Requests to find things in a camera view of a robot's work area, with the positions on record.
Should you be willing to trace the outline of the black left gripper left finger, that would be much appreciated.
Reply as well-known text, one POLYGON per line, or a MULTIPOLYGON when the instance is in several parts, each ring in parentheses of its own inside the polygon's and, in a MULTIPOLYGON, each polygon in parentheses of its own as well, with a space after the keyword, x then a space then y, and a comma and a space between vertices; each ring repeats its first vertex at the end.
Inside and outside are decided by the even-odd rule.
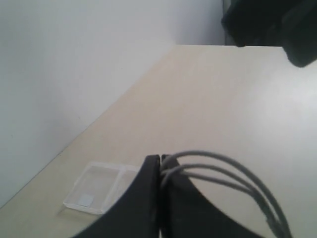
POLYGON ((160 156, 145 158, 131 185, 117 202, 76 238, 158 238, 160 156))

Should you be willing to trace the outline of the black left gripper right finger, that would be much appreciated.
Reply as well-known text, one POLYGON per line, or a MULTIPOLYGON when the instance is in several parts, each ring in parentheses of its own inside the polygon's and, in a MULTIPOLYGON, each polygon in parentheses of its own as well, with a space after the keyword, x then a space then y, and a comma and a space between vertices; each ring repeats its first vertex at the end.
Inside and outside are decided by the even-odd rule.
POLYGON ((172 175, 160 201, 160 231, 164 238, 260 237, 216 208, 186 176, 172 175))

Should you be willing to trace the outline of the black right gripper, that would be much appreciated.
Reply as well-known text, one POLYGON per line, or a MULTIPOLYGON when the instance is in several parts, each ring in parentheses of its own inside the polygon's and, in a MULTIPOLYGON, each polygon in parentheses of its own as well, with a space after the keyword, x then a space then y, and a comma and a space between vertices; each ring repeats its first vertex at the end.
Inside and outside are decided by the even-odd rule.
POLYGON ((282 47, 296 67, 317 60, 316 0, 236 0, 221 23, 238 47, 282 47))

